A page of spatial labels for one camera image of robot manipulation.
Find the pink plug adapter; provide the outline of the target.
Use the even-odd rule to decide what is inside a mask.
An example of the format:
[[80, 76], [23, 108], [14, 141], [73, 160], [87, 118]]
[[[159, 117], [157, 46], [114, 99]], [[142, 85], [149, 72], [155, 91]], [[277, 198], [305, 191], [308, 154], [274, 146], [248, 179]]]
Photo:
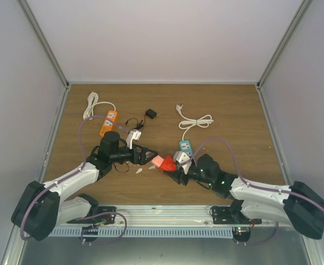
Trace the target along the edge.
[[156, 156], [152, 159], [151, 163], [156, 167], [156, 168], [160, 168], [162, 163], [164, 161], [164, 158], [161, 156]]

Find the red cube socket adapter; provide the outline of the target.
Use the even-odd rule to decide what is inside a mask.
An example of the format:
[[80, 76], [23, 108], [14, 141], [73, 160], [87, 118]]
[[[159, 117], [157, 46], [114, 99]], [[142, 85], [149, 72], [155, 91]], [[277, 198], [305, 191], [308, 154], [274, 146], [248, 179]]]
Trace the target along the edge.
[[160, 164], [158, 170], [161, 172], [175, 172], [177, 170], [175, 161], [171, 156], [167, 156]]

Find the teal power strip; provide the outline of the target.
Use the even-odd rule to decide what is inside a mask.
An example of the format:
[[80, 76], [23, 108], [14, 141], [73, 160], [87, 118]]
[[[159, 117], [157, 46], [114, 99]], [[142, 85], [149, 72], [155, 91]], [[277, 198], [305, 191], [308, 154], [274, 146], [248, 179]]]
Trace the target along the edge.
[[179, 142], [180, 150], [186, 153], [189, 157], [193, 155], [193, 150], [189, 140], [182, 140]]

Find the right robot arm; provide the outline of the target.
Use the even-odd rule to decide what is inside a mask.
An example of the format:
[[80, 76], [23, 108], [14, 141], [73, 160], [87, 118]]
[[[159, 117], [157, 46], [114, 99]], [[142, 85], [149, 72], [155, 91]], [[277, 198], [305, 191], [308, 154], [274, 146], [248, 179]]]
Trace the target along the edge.
[[293, 185], [271, 185], [249, 181], [223, 171], [207, 154], [197, 162], [184, 152], [174, 157], [177, 170], [172, 177], [179, 184], [190, 180], [206, 184], [222, 199], [231, 199], [230, 219], [241, 224], [247, 219], [263, 219], [292, 226], [300, 234], [322, 239], [324, 232], [324, 199], [303, 182]]

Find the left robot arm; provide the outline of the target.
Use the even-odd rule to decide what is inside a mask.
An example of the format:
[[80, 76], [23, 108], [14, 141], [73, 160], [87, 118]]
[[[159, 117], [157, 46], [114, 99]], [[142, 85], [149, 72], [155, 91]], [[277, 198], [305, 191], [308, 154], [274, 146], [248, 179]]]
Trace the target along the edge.
[[86, 194], [70, 197], [102, 179], [117, 163], [142, 166], [151, 162], [158, 152], [137, 145], [135, 142], [140, 135], [133, 130], [123, 140], [119, 133], [108, 132], [77, 168], [52, 181], [30, 182], [11, 216], [12, 223], [20, 229], [21, 238], [41, 241], [57, 225], [70, 221], [98, 223], [101, 210], [97, 200]]

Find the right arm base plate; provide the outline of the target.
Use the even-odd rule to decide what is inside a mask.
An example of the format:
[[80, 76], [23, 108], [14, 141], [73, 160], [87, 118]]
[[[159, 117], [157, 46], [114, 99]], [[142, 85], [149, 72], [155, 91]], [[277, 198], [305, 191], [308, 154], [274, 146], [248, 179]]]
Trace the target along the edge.
[[240, 209], [234, 206], [212, 206], [209, 211], [213, 224], [218, 225], [251, 225], [253, 223], [261, 224], [262, 219], [250, 219], [245, 217]]

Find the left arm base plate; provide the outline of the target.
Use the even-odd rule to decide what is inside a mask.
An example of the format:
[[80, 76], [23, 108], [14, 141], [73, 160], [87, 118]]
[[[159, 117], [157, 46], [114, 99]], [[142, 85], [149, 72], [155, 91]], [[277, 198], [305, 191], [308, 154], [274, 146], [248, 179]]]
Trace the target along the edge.
[[71, 220], [68, 221], [68, 224], [103, 224], [103, 225], [110, 225], [115, 223], [115, 216], [110, 216], [106, 214], [107, 212], [115, 212], [115, 206], [98, 206], [93, 210], [90, 210], [87, 217], [90, 219], [85, 220]]

